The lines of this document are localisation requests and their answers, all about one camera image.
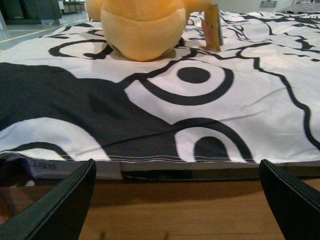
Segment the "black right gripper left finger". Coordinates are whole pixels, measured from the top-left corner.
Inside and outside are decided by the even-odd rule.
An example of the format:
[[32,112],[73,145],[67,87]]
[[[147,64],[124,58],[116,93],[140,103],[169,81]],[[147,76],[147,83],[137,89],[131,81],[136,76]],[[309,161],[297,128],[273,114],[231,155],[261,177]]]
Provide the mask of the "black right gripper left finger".
[[2,240],[77,240],[92,201],[97,166],[86,161],[47,194],[1,224]]

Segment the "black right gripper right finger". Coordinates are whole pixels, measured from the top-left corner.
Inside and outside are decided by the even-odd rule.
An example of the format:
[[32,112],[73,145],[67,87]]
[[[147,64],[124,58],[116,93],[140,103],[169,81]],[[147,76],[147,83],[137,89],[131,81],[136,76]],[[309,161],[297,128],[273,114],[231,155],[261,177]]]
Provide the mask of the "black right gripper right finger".
[[320,238],[320,192],[264,159],[259,179],[272,214],[286,240]]

